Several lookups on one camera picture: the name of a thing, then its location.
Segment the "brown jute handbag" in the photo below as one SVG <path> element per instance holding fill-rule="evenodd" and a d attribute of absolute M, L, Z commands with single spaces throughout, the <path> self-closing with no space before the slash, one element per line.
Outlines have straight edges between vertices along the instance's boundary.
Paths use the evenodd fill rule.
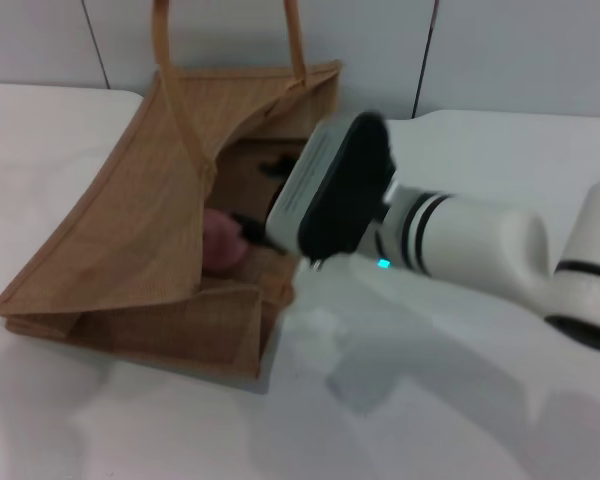
<path fill-rule="evenodd" d="M 16 334 L 169 367 L 255 377 L 293 300 L 297 259 L 258 247 L 203 271 L 203 212 L 263 219 L 276 189 L 261 174 L 303 143 L 337 102 L 338 62 L 309 65 L 297 0 L 283 0 L 287 67 L 181 70 L 169 0 L 153 0 L 157 72 L 85 193 L 0 294 Z"/>

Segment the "pink peach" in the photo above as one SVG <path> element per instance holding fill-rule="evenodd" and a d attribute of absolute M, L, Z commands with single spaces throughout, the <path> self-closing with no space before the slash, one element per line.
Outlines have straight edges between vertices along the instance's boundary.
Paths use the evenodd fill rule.
<path fill-rule="evenodd" d="M 222 272 L 239 264 L 249 253 L 241 226 L 226 213 L 205 209 L 203 216 L 203 260 L 205 271 Z"/>

